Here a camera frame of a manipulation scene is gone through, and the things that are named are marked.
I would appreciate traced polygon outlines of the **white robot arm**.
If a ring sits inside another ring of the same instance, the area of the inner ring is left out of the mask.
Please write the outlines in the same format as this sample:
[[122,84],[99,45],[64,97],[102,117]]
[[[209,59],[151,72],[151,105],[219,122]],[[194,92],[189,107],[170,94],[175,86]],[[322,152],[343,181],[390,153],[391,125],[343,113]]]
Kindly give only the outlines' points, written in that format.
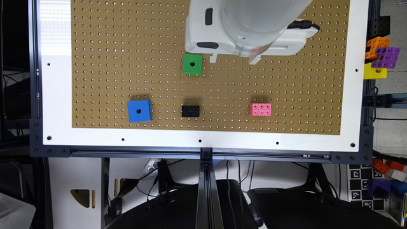
[[300,15],[311,0],[191,0],[185,50],[249,58],[298,53],[320,27]]

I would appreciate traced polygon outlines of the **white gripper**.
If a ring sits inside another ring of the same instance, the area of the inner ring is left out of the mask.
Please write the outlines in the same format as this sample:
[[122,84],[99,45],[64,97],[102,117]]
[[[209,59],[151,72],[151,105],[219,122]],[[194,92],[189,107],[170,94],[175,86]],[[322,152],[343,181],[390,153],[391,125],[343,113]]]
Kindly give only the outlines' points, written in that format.
[[190,53],[253,56],[294,55],[317,34],[319,26],[300,15],[311,0],[191,0],[185,49]]

